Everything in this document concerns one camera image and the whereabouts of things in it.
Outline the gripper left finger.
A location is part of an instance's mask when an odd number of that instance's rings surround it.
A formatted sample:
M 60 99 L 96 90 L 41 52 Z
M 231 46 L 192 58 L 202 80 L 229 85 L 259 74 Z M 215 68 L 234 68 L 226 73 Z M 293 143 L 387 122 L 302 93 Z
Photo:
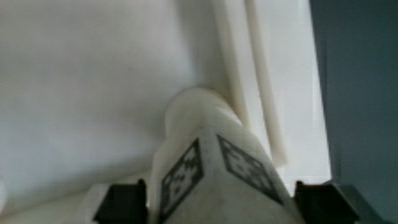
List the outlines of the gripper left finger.
M 147 224 L 146 181 L 114 184 L 92 218 L 98 224 Z

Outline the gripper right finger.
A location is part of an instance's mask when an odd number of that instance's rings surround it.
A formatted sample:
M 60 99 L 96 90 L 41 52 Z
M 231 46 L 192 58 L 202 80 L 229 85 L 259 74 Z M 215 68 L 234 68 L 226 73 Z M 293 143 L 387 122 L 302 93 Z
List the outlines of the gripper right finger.
M 306 224 L 371 224 L 368 203 L 352 185 L 298 181 L 293 199 Z

